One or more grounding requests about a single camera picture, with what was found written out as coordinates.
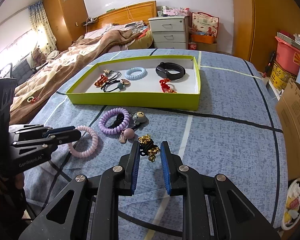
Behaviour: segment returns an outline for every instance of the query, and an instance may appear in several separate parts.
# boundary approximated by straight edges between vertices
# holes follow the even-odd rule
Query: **green bead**
[[[118,88],[119,88],[119,89],[123,89],[123,88],[124,88],[124,84],[119,83],[119,84],[118,84]]]

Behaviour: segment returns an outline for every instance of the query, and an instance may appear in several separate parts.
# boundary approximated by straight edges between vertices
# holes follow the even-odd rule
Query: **wooden headboard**
[[[88,32],[101,29],[110,23],[123,25],[135,21],[144,21],[148,25],[148,19],[156,16],[156,1],[137,3],[100,15],[96,20],[97,22],[88,25]]]

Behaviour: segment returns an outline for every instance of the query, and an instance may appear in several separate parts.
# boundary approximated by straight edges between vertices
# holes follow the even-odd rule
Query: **curtain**
[[[57,50],[57,39],[52,33],[42,1],[29,6],[29,16],[32,29],[38,37],[37,47],[45,54]]]

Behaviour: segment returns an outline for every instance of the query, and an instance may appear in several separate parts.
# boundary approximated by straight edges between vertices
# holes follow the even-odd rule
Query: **drawer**
[[[155,42],[156,49],[187,49],[186,43],[181,42]]]
[[[154,32],[154,42],[186,42],[185,32]]]
[[[185,31],[184,19],[167,19],[167,20],[154,20],[150,21],[150,27],[152,32],[163,31]]]

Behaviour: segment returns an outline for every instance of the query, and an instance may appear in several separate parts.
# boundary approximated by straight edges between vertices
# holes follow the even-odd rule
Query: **silver bolt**
[[[189,171],[189,167],[186,166],[186,165],[181,165],[181,166],[179,167],[179,170],[180,170],[180,171]]]
[[[112,170],[114,172],[120,172],[120,171],[122,171],[122,167],[121,166],[114,166]]]
[[[75,177],[76,182],[82,182],[84,181],[86,178],[83,175],[78,175]]]
[[[226,176],[223,175],[223,174],[218,174],[217,175],[217,180],[219,180],[219,181],[225,181],[226,180]]]

